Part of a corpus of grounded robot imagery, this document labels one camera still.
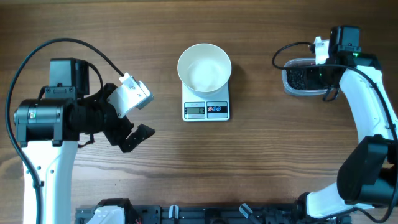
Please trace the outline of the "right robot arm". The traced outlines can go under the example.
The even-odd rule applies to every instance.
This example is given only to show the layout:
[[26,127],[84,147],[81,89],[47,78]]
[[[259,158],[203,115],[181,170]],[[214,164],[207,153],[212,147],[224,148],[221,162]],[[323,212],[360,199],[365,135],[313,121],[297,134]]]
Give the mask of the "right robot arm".
[[305,197],[307,216],[318,220],[385,207],[385,221],[397,206],[397,116],[379,61],[361,51],[359,36],[359,27],[336,26],[328,45],[321,38],[314,41],[320,78],[345,94],[358,133],[358,145],[340,167],[337,181]]

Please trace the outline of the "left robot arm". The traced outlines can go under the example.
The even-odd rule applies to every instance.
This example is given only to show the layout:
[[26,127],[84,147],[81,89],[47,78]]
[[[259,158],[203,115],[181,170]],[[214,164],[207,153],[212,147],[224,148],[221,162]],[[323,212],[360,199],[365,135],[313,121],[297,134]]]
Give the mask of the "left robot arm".
[[[154,129],[131,123],[127,114],[142,109],[154,96],[142,81],[125,73],[121,86],[101,83],[90,94],[89,70],[95,66],[75,58],[50,61],[49,84],[40,98],[21,102],[14,113],[16,141],[33,166],[25,174],[24,222],[71,222],[72,170],[80,134],[103,133],[123,153],[133,151]],[[31,177],[36,174],[38,182]]]

